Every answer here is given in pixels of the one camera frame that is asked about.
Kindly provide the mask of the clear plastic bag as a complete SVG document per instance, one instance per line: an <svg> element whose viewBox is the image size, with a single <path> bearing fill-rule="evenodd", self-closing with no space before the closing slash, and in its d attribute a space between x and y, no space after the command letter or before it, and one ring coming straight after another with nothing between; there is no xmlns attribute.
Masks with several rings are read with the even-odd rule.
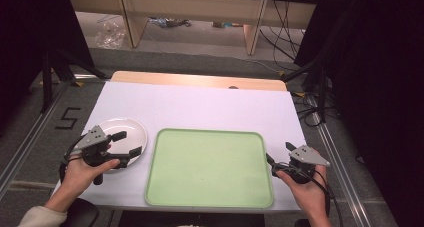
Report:
<svg viewBox="0 0 424 227"><path fill-rule="evenodd" d="M123 45L126 29L110 20L98 21L101 29L95 35L95 44L99 48L119 49Z"/></svg>

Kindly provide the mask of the metal floor rail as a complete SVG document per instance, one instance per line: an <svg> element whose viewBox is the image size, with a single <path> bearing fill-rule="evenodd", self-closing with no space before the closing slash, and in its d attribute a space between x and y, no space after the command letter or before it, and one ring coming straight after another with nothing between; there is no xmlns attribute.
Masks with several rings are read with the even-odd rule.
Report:
<svg viewBox="0 0 424 227"><path fill-rule="evenodd" d="M314 123L317 125L318 132L324 144L326 153L332 163L332 167L340 187L349 206L352 217L355 220L357 227L371 227L371 223L367 216L366 210L359 195L353 185L351 178L348 175L347 169L343 163L341 155L333 140L333 137L328 129L328 124L318 113L313 113Z"/></svg>
<svg viewBox="0 0 424 227"><path fill-rule="evenodd" d="M42 89L34 90L0 137L0 197L19 181L56 183L62 156L84 132L103 86L98 79L55 84L47 108Z"/></svg>

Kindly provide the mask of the black stool seat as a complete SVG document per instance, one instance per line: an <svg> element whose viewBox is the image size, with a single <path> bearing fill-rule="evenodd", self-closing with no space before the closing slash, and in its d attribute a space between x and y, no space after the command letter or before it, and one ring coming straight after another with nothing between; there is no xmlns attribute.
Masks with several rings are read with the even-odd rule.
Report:
<svg viewBox="0 0 424 227"><path fill-rule="evenodd" d="M60 227L93 227L99 209L91 202L77 198L69 207L67 218Z"/></svg>

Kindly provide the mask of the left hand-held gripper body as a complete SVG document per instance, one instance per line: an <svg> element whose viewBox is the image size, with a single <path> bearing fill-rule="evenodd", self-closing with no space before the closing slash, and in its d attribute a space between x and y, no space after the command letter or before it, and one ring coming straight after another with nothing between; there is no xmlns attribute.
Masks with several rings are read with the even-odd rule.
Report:
<svg viewBox="0 0 424 227"><path fill-rule="evenodd" d="M126 168L129 154L111 154L108 152L111 135L106 135L99 125L94 126L76 143L71 155L79 155L88 165L99 166L109 160L118 159L120 164L116 169Z"/></svg>

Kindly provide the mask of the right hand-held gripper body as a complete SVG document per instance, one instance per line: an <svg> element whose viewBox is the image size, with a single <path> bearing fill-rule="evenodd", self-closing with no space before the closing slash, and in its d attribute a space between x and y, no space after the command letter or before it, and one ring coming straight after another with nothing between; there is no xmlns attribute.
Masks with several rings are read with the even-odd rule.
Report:
<svg viewBox="0 0 424 227"><path fill-rule="evenodd" d="M296 147L294 151L289 151L289 157L290 161L288 164L276 163L276 168L273 169L273 175L277 177L277 172L283 171L298 184L310 182L314 178L317 165L330 166L328 160L323 158L316 150L306 145Z"/></svg>

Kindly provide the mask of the black metal stand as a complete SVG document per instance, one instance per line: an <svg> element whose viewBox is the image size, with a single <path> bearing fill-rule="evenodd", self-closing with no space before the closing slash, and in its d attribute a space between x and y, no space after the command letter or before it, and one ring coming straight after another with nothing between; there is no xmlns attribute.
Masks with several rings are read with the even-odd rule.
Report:
<svg viewBox="0 0 424 227"><path fill-rule="evenodd" d="M60 81L75 82L76 77L71 70L71 65L76 65L82 69L93 74L95 77L107 80L111 76L98 70L93 63L91 55L88 55L89 60L86 61L83 58L72 54L70 51L64 49L48 49L42 57L42 85L43 85L43 106L41 109L42 113L45 113L47 109L53 103L53 90L52 90L52 73L55 73Z"/></svg>
<svg viewBox="0 0 424 227"><path fill-rule="evenodd" d="M315 111L318 113L319 122L325 123L325 99L326 99L326 71L324 64L321 60L315 59L298 70L281 77L281 80L285 83L305 74L306 77L303 80L302 89L306 92L312 92L315 88L318 88L318 102L315 107Z"/></svg>

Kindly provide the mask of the white table mat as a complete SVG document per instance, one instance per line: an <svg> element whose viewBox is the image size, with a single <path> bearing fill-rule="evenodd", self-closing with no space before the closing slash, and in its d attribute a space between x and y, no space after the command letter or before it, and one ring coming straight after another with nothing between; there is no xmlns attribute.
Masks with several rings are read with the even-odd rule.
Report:
<svg viewBox="0 0 424 227"><path fill-rule="evenodd" d="M285 143L300 146L305 142L288 92L108 82L87 125L93 127L116 117L131 118L144 126L146 148L127 168L110 171L101 185L90 186L82 195L84 199L98 206L130 210L241 213L297 210L290 190L271 176L269 165L273 203L267 208L161 207L145 200L156 138L163 129L255 132L263 138L265 157L268 153L278 161L288 161Z"/></svg>

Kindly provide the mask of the green tray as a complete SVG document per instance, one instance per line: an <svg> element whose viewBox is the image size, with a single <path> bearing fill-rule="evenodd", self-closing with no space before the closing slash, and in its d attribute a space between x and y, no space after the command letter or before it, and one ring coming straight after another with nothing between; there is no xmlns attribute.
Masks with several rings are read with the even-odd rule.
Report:
<svg viewBox="0 0 424 227"><path fill-rule="evenodd" d="M262 136L255 132L161 130L145 200L161 207L271 206L273 187Z"/></svg>

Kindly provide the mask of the person's left hand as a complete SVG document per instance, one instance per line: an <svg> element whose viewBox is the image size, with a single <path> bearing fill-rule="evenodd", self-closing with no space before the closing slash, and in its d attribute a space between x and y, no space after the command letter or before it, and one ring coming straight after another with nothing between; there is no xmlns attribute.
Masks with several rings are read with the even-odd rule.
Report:
<svg viewBox="0 0 424 227"><path fill-rule="evenodd" d="M120 161L118 159L112 159L93 167L88 165L80 156L72 155L58 193L67 199L75 199L90 186L96 177L119 164Z"/></svg>

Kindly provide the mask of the beige wooden desk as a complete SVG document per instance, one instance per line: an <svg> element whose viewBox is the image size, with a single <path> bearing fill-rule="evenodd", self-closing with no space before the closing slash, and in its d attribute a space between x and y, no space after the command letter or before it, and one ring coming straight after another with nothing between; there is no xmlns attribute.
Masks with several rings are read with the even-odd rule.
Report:
<svg viewBox="0 0 424 227"><path fill-rule="evenodd" d="M283 17L289 29L305 29L313 4L272 0L71 0L78 12L123 17L129 45L136 48L150 17L237 23L244 29L247 53L255 52L259 28L279 27Z"/></svg>

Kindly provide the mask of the black curtain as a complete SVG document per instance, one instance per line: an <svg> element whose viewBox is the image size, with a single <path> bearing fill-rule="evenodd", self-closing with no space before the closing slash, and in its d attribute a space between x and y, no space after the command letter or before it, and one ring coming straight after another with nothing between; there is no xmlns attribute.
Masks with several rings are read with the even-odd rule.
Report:
<svg viewBox="0 0 424 227"><path fill-rule="evenodd" d="M363 0L326 71L399 227L424 227L424 0Z"/></svg>
<svg viewBox="0 0 424 227"><path fill-rule="evenodd" d="M71 0L0 0L0 131L47 59L62 79L94 62Z"/></svg>

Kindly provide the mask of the white plate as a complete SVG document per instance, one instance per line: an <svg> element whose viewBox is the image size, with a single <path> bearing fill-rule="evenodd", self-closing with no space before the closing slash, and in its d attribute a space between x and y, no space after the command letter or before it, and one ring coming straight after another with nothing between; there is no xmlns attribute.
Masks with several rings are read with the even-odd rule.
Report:
<svg viewBox="0 0 424 227"><path fill-rule="evenodd" d="M127 136L117 142L111 142L108 152L111 154L128 154L131 150L140 147L144 152L147 145L147 132L144 126L131 118L114 118L99 124L106 135L125 131Z"/></svg>

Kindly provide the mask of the person's right hand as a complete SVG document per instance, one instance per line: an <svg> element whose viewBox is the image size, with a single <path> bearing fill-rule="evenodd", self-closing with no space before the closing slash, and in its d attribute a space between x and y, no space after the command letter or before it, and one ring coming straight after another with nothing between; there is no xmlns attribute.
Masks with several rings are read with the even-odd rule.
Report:
<svg viewBox="0 0 424 227"><path fill-rule="evenodd" d="M313 182L298 184L283 171L278 171L277 176L288 185L298 206L307 217L326 214L325 194L317 184Z"/></svg>

